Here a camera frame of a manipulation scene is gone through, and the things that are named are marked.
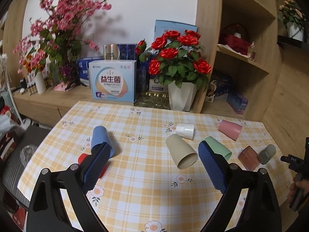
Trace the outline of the person's right hand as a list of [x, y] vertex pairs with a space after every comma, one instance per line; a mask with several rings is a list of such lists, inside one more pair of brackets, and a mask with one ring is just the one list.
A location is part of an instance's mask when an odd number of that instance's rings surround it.
[[296, 192], [296, 189], [302, 189], [303, 195], [307, 195], [309, 192], [309, 181], [308, 180], [302, 180], [302, 181], [296, 181], [296, 177], [293, 178], [293, 183], [290, 185], [290, 193], [287, 195], [288, 203], [290, 204], [293, 199], [293, 195]]

